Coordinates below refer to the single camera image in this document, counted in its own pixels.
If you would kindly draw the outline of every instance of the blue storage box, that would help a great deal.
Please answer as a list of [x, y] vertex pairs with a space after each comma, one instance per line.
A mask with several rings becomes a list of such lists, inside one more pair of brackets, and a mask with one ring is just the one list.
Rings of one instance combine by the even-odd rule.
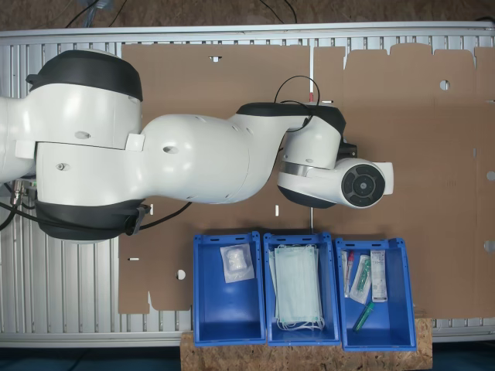
[[[249, 243], [254, 279], [225, 283], [220, 248]], [[194, 345], [265, 344], [260, 234], [194, 237]]]
[[[342, 347], [348, 352], [415, 351], [416, 328], [409, 281], [408, 255], [401, 238], [382, 241], [334, 241], [338, 265], [338, 291], [340, 323], [342, 324]], [[385, 250], [385, 275], [388, 300], [374, 303], [374, 310], [359, 332], [353, 327], [365, 305], [344, 297], [342, 251], [354, 251], [354, 263], [350, 285], [356, 276], [361, 254], [370, 255], [371, 250]], [[367, 303], [371, 301], [371, 292]]]
[[[319, 249], [318, 277], [325, 327], [322, 331], [301, 329], [284, 331], [278, 328], [275, 318], [275, 290], [271, 280], [269, 251], [278, 245], [315, 244]], [[268, 345], [339, 345], [339, 316], [337, 314], [337, 295], [335, 271], [333, 269], [332, 239], [328, 233], [309, 236], [273, 236], [267, 233], [263, 237], [265, 255], [265, 298]]]

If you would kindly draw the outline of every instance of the wooden board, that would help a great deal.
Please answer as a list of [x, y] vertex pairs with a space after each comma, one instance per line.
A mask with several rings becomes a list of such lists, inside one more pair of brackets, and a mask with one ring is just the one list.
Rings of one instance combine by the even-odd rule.
[[344, 352], [340, 346], [239, 345], [197, 348], [193, 333], [180, 342], [182, 370], [406, 370], [431, 369], [432, 320], [416, 319], [417, 352]]

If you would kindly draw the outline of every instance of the plastic package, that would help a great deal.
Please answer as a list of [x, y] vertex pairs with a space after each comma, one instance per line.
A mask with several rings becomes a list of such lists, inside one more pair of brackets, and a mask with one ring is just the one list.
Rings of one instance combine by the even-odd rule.
[[350, 291], [350, 272], [353, 271], [353, 263], [354, 263], [354, 252], [351, 251], [349, 257], [347, 258], [346, 265], [346, 277], [343, 280], [343, 296], [345, 298], [349, 297]]
[[361, 255], [357, 266], [353, 287], [350, 289], [350, 298], [361, 304], [366, 304], [371, 287], [371, 262], [368, 255]]
[[342, 250], [342, 282], [343, 282], [343, 296], [349, 297], [349, 291], [347, 288], [347, 251]]
[[323, 329], [318, 249], [315, 245], [279, 245], [274, 255], [275, 259], [273, 262], [270, 259], [269, 264], [276, 288], [277, 326], [286, 331]]
[[254, 278], [249, 243], [220, 248], [224, 262], [225, 282], [237, 282]]
[[387, 282], [385, 280], [385, 250], [371, 251], [371, 300], [375, 303], [387, 301]]

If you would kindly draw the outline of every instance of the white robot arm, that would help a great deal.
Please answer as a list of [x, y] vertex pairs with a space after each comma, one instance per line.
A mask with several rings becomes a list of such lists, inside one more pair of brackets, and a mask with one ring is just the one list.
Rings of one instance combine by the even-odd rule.
[[278, 186], [291, 201], [365, 208], [393, 191], [391, 164], [337, 161], [345, 120], [335, 107], [246, 104], [228, 120], [169, 114], [141, 131], [139, 75], [119, 58], [65, 52], [28, 81], [25, 99], [0, 98], [0, 182], [36, 166], [36, 215], [55, 238], [136, 233], [150, 196], [247, 199], [286, 133]]

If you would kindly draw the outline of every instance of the cardboard sheet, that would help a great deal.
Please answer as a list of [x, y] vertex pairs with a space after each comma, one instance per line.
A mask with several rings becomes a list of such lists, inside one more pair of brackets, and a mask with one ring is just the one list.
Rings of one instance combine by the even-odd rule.
[[[394, 195], [366, 210], [318, 210], [321, 230], [344, 238], [402, 237], [416, 315], [493, 317], [495, 50], [407, 44], [353, 51], [315, 49], [324, 100], [346, 118], [358, 156], [394, 163]], [[449, 89], [440, 83], [449, 81]]]
[[[228, 118], [243, 104], [273, 101], [289, 77], [309, 75], [307, 46], [126, 45], [122, 57], [141, 76], [143, 124], [171, 113]], [[307, 101], [309, 81], [289, 81], [278, 99]], [[223, 206], [193, 204], [167, 223], [137, 236], [120, 237], [119, 313], [149, 313], [148, 292], [154, 309], [189, 309], [193, 302], [192, 241], [197, 233], [307, 227], [307, 208], [287, 201], [274, 175], [247, 201]], [[146, 203], [153, 204], [154, 216], [147, 216], [143, 223], [184, 205], [162, 197]], [[283, 217], [275, 218], [275, 204]], [[179, 269], [186, 273], [182, 281], [176, 279]]]
[[[394, 195], [366, 210], [315, 209], [316, 230], [334, 237], [402, 237], [408, 247], [417, 315], [431, 318], [495, 316], [495, 49], [441, 50], [422, 44], [385, 50], [316, 48], [314, 77], [322, 100], [333, 100], [346, 118], [344, 136], [371, 161], [391, 161]], [[218, 62], [210, 57], [222, 56]], [[231, 116], [242, 104], [270, 101], [287, 78], [309, 73], [303, 46], [123, 47], [123, 58], [142, 78], [143, 122], [168, 113]], [[440, 83], [449, 81], [449, 89]], [[281, 99], [308, 100], [308, 82], [294, 79]], [[192, 302], [195, 233], [282, 229], [308, 233], [309, 209], [267, 185], [232, 205], [193, 204], [160, 227], [120, 239], [119, 312], [186, 310]], [[155, 215], [184, 203], [153, 198]], [[275, 216], [275, 205], [280, 213]], [[139, 257], [129, 261], [129, 257]], [[178, 281], [183, 269], [186, 279]]]

